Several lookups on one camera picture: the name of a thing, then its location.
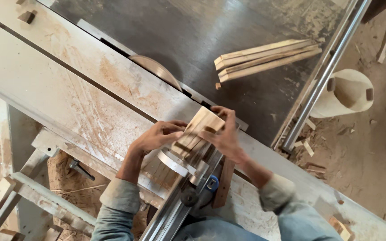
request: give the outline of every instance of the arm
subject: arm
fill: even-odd
[[[131,241],[133,216],[139,210],[139,172],[144,156],[164,144],[178,140],[187,123],[158,121],[136,139],[126,153],[119,171],[99,200],[102,203],[96,219],[92,241]]]
[[[335,229],[313,207],[296,198],[294,183],[255,162],[239,146],[235,112],[221,106],[213,106],[211,110],[226,119],[225,129],[220,134],[203,131],[199,134],[200,137],[216,146],[251,179],[258,188],[262,209],[274,211],[278,215],[281,239],[341,240]]]

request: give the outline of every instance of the sawdust on table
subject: sawdust on table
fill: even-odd
[[[49,158],[47,162],[48,166],[48,176],[50,183],[50,190],[53,190],[54,193],[60,195],[65,200],[71,202],[75,206],[79,207],[83,211],[97,217],[101,203],[99,197],[102,192],[105,190],[106,185],[110,182],[109,179],[102,176],[100,173],[97,173],[91,168],[88,168],[85,165],[82,165],[89,173],[91,173],[95,180],[92,181],[74,169],[69,167],[71,162],[71,156],[67,153],[61,151],[55,157]],[[3,177],[2,175],[2,165],[1,165],[1,155],[0,155],[0,180]],[[132,233],[134,234],[135,240],[139,240],[142,233],[144,232],[147,219],[148,206],[142,203],[141,211],[135,215],[133,220]],[[60,236],[60,240],[63,241],[88,241],[89,237],[73,229],[69,224],[62,222],[60,219],[54,217],[54,224],[62,227],[64,231]]]

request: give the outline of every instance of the bucket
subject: bucket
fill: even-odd
[[[329,84],[319,96],[310,116],[326,118],[362,112],[372,104],[373,85],[369,78],[357,70],[344,69],[330,76]]]

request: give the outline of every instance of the floor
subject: floor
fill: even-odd
[[[317,134],[311,138],[314,156],[302,152],[300,164],[326,167],[324,182],[386,221],[386,58],[383,64],[376,62],[385,31],[386,10],[359,26],[337,67],[358,70],[371,80],[375,91],[372,107],[313,119],[317,129],[309,132]]]
[[[384,220],[386,220],[386,59],[383,64],[378,64],[376,54],[381,47],[385,31],[386,11],[358,28],[337,67],[338,70],[356,69],[369,77],[375,89],[373,106],[365,112],[356,114],[325,119],[312,118],[317,124],[317,129],[312,131],[306,127],[304,135],[310,137],[314,156],[310,157],[302,148],[298,148],[298,159],[295,160],[299,165],[313,162],[326,167],[323,180],[325,183]],[[65,153],[60,153],[48,162],[50,189],[92,216],[97,216],[100,208],[99,196],[105,189],[105,186],[99,185],[107,184],[109,180],[93,170],[89,171],[96,177],[96,181],[86,179],[79,173],[67,169],[68,159]],[[146,206],[144,209],[134,221],[138,227],[144,225]],[[55,224],[65,228],[61,240],[89,240],[58,219],[55,219]],[[139,230],[135,231],[136,237],[141,235],[141,229]]]

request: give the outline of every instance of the person's right hand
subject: person's right hand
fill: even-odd
[[[220,134],[202,131],[199,133],[199,137],[210,142],[218,151],[236,164],[247,161],[248,156],[239,146],[235,111],[222,106],[213,106],[211,110],[217,112],[220,118],[226,119],[225,127]]]

